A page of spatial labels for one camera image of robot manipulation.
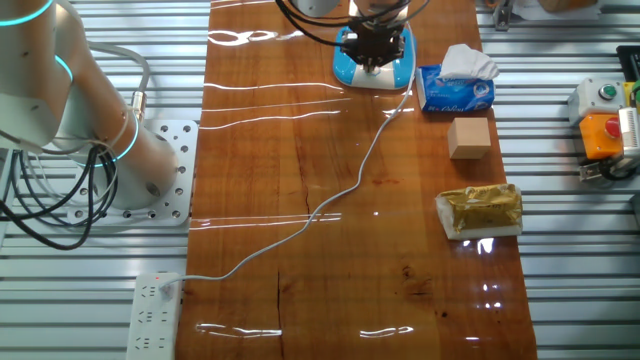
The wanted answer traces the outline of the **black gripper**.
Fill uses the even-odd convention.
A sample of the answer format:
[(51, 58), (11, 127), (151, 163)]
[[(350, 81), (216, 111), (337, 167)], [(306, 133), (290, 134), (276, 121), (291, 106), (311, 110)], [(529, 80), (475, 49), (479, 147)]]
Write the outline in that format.
[(379, 75), (383, 66), (404, 55), (403, 26), (368, 28), (346, 27), (342, 33), (342, 52), (367, 74)]

